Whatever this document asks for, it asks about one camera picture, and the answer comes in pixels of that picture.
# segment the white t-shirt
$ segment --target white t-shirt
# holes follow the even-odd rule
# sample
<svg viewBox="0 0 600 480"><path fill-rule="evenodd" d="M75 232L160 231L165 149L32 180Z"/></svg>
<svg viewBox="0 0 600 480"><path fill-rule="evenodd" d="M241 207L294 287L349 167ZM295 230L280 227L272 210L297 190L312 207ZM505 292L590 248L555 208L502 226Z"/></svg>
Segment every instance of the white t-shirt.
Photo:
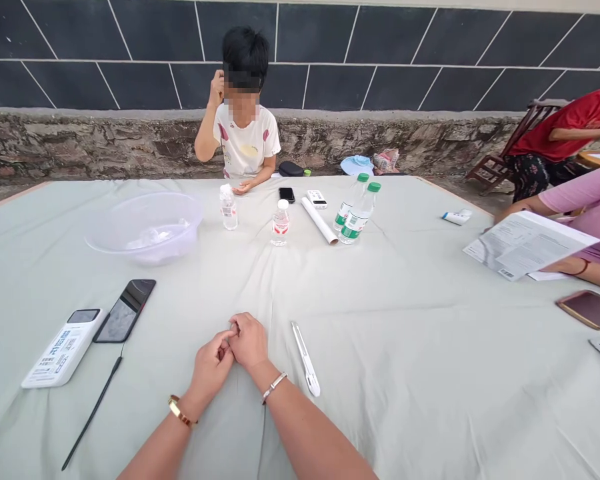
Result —
<svg viewBox="0 0 600 480"><path fill-rule="evenodd" d="M222 146L225 178L255 177L266 157L280 152L278 124L273 114L261 105L259 113L246 128L238 128L223 103L215 112L213 136Z"/></svg>

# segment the plastic bottle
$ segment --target plastic bottle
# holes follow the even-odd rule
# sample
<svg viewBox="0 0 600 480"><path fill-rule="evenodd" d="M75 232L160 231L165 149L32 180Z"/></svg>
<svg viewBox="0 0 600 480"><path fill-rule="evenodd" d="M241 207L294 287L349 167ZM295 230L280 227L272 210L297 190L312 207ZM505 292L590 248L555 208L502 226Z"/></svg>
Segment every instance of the plastic bottle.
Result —
<svg viewBox="0 0 600 480"><path fill-rule="evenodd" d="M229 231L235 230L238 226L238 213L235 209L235 196L228 183L220 186L220 212L225 228Z"/></svg>
<svg viewBox="0 0 600 480"><path fill-rule="evenodd" d="M287 244L287 232L289 231L289 202L278 200L278 210L273 214L273 225L271 228L271 243L276 247Z"/></svg>
<svg viewBox="0 0 600 480"><path fill-rule="evenodd" d="M371 182L362 198L353 204L345 226L342 227L340 234L338 234L338 239L342 243L350 245L360 236L362 229L369 221L369 218L371 218L373 208L375 207L375 196L379 191L380 184Z"/></svg>
<svg viewBox="0 0 600 480"><path fill-rule="evenodd" d="M365 194L367 190L367 180L369 180L369 175L360 173L357 180L353 182L353 185L349 188L347 196L345 197L344 202L340 204L340 210L338 210L335 220L333 221L333 229L337 232L342 230L342 227L347 220L349 210L351 210L351 206Z"/></svg>

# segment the clear plastic bowl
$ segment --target clear plastic bowl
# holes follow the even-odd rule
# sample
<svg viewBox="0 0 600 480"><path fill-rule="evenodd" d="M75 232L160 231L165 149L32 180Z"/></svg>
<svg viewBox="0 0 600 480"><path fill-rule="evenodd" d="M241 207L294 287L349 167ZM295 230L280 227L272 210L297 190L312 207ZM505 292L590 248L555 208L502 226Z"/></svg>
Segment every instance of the clear plastic bowl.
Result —
<svg viewBox="0 0 600 480"><path fill-rule="evenodd" d="M149 193L94 218L85 240L100 252L142 265L164 265L193 248L202 212L202 204L183 193Z"/></svg>

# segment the light green tablecloth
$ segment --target light green tablecloth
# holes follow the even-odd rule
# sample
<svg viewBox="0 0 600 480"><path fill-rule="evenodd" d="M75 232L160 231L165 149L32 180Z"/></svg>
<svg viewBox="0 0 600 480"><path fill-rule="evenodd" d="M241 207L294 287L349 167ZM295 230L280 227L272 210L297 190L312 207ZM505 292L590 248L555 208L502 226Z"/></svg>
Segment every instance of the light green tablecloth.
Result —
<svg viewBox="0 0 600 480"><path fill-rule="evenodd" d="M53 183L0 206L0 480L112 479L184 392L198 348L250 311L271 359L346 434L381 479L600 479L597 335L554 306L580 280L509 283L461 252L491 222L414 177L379 181L360 242L329 246L300 203L286 247L269 243L278 188L320 189L331 221L348 177L276 179L238 199L225 231L222 180ZM204 201L194 252L144 269L86 246L84 218L173 190ZM468 207L459 227L440 219ZM60 472L120 345L92 345L68 384L20 382L76 309L113 305L128 280L157 286L69 468ZM322 395L310 396L295 320ZM295 478L238 365L202 417L184 479Z"/></svg>

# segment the child's hand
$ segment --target child's hand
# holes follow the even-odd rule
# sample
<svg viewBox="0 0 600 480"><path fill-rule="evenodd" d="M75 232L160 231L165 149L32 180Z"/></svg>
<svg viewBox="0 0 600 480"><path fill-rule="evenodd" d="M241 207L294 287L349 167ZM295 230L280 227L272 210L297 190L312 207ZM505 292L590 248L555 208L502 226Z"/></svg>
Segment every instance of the child's hand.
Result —
<svg viewBox="0 0 600 480"><path fill-rule="evenodd" d="M225 97L225 72L216 70L211 80L211 91L209 92L209 106L218 108Z"/></svg>
<svg viewBox="0 0 600 480"><path fill-rule="evenodd" d="M251 190L254 187L255 187L255 185L254 185L253 179L245 180L244 182L242 182L240 184L240 187L233 189L233 192L236 195L244 195L246 192L248 192L249 190Z"/></svg>

